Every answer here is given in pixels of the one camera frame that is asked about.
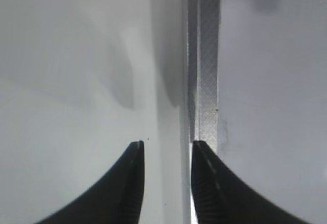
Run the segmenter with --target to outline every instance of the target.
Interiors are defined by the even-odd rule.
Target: white surface
[[[48,216],[140,139],[140,223],[187,223],[181,1],[0,0],[0,223]]]
[[[258,192],[327,220],[327,0],[222,0],[219,154]]]

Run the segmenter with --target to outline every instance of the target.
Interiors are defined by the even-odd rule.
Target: textured metal surface
[[[188,0],[188,101],[190,142],[217,152],[218,28],[220,0]]]

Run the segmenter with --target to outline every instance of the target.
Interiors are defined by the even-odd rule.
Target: metal strip
[[[217,153],[220,0],[188,0],[189,141]]]

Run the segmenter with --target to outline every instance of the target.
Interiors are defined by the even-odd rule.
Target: white plastic surface
[[[1,224],[57,211],[140,139],[139,223],[185,221],[181,2],[0,0]]]
[[[327,222],[327,0],[222,0],[219,155],[310,223]]]

